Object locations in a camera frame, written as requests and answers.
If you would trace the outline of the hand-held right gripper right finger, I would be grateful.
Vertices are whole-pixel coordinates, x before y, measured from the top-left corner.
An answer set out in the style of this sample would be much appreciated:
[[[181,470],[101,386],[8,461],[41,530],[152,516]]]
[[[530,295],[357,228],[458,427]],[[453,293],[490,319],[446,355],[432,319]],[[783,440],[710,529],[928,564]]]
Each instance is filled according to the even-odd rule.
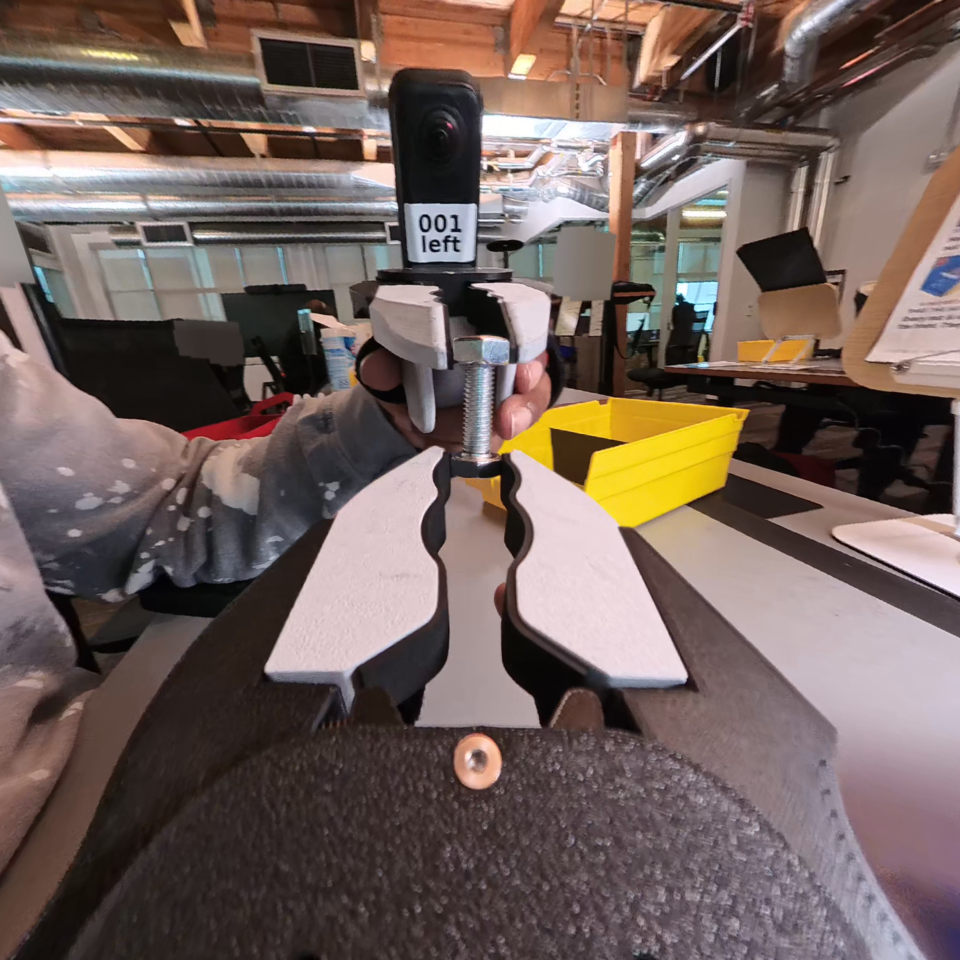
[[[627,531],[580,486],[514,451],[501,463],[507,511],[501,659],[549,721],[574,689],[602,706],[618,690],[690,679],[631,552]]]

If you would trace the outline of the silver hex bolt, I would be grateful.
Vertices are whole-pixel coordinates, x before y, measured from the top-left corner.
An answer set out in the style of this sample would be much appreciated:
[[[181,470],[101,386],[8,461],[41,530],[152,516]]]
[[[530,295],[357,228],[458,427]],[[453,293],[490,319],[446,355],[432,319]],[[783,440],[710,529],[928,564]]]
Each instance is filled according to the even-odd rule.
[[[500,474],[500,455],[493,450],[496,372],[493,366],[460,364],[463,372],[462,443],[450,455],[450,474],[487,479]]]

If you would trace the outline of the large yellow plastic bin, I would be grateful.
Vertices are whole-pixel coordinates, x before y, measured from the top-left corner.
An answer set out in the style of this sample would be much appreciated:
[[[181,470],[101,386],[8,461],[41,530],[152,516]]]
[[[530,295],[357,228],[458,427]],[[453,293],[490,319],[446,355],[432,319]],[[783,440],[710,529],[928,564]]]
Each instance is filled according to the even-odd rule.
[[[549,410],[501,452],[553,471],[552,427],[623,441],[593,455],[581,489],[620,526],[637,527],[722,489],[747,417],[738,408],[594,399]]]

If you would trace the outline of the person's left forearm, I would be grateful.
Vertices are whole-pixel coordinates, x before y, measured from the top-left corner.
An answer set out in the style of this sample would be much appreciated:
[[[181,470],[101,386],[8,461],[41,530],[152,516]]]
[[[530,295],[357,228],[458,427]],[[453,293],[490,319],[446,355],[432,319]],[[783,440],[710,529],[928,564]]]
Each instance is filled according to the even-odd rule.
[[[1,347],[2,615],[47,592],[115,602],[258,576],[320,520],[415,455],[362,387],[301,399],[263,438],[188,439],[122,419]]]

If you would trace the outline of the person's left hand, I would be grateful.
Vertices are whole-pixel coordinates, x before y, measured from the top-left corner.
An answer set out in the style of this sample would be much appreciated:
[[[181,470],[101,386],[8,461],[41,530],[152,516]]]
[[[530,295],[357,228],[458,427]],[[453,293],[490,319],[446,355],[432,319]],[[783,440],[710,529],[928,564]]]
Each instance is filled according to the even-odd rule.
[[[548,354],[516,367],[513,394],[494,411],[491,419],[490,450],[498,452],[503,443],[516,438],[534,425],[549,409],[553,387],[548,369]],[[398,357],[382,348],[366,356],[357,375],[364,387],[390,392],[402,386],[402,367]],[[450,453],[462,450],[463,410],[461,407],[438,409],[435,429],[425,434],[414,426],[403,404],[377,398],[390,425],[415,450],[441,447]]]

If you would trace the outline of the white wipes canister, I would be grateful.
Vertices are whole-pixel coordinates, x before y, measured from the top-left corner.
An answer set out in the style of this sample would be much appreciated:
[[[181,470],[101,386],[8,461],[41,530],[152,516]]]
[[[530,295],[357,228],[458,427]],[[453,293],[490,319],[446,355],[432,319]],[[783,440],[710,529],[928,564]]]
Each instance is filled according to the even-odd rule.
[[[355,384],[355,336],[350,326],[324,327],[320,344],[331,390],[347,391]]]

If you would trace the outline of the black monitor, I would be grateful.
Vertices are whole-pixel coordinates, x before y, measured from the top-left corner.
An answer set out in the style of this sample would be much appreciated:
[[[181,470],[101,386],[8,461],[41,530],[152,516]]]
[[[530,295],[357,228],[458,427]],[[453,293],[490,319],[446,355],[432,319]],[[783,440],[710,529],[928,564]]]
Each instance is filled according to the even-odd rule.
[[[220,294],[224,318],[240,330],[245,357],[258,356],[255,340],[278,356],[290,330],[298,331],[298,312],[313,301],[337,315],[332,289],[312,290],[304,284],[249,285],[239,293]]]

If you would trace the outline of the large white air vent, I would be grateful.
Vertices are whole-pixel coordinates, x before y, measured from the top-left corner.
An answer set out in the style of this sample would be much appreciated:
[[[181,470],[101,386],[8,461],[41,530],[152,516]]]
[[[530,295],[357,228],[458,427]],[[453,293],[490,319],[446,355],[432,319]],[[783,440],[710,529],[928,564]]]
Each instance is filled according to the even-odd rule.
[[[265,91],[343,98],[364,94],[359,39],[252,30],[250,45]]]

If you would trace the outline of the red tote bag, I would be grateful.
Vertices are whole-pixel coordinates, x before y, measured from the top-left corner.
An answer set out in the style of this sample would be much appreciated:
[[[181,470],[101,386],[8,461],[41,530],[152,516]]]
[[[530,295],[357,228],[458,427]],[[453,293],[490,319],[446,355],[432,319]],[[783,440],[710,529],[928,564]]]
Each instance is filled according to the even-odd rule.
[[[249,412],[232,419],[183,432],[188,440],[209,439],[214,442],[243,441],[270,435],[278,421],[300,397],[282,392],[254,403]]]

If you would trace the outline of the small yellow bin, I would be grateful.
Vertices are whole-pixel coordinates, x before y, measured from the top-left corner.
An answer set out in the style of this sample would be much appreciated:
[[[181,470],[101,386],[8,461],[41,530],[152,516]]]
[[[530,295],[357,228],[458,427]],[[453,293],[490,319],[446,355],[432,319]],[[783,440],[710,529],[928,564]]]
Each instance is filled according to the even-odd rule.
[[[816,345],[816,338],[809,335],[787,336],[775,340],[741,341],[737,344],[737,362],[798,364],[813,357]]]

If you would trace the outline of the wooden top desk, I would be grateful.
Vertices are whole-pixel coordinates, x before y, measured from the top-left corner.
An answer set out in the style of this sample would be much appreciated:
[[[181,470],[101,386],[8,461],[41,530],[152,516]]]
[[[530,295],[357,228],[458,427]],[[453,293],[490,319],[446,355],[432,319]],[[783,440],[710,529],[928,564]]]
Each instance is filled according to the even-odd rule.
[[[859,426],[850,404],[857,385],[837,359],[701,362],[668,365],[664,371],[680,378],[690,394],[715,405],[778,408],[775,452],[802,454],[822,429]]]

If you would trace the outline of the dark red ottoman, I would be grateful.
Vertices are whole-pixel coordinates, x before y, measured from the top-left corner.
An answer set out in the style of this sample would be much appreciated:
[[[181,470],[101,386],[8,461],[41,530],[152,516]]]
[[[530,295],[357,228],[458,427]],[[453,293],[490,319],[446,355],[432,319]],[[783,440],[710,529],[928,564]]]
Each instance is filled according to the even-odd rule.
[[[740,443],[732,457],[736,461],[793,476],[819,486],[830,489],[836,486],[834,462],[823,458],[778,452],[756,442]]]

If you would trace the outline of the black flag panel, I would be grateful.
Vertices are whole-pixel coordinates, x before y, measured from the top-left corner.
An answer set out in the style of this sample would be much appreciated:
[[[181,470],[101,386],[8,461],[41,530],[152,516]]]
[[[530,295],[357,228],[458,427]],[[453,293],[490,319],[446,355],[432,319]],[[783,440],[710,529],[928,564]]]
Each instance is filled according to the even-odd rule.
[[[761,293],[827,282],[826,271],[806,226],[739,246],[736,256]]]

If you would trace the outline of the large black screen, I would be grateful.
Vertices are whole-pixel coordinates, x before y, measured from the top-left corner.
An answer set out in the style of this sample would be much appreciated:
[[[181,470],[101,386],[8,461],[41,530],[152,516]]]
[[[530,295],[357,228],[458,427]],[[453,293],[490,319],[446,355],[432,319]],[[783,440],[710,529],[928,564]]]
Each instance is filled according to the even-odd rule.
[[[63,318],[54,334],[66,378],[118,418],[185,433],[241,413],[244,347],[235,323]]]

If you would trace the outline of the silver ventilation duct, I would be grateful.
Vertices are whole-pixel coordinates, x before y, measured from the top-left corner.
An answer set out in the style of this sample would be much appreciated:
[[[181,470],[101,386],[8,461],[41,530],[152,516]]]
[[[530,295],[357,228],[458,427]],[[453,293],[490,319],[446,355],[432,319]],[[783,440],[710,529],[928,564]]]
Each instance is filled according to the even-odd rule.
[[[2,108],[292,128],[390,129],[386,94],[268,89],[251,54],[2,38]]]
[[[393,165],[376,161],[2,150],[1,180],[14,218],[42,223],[264,218],[395,196]]]

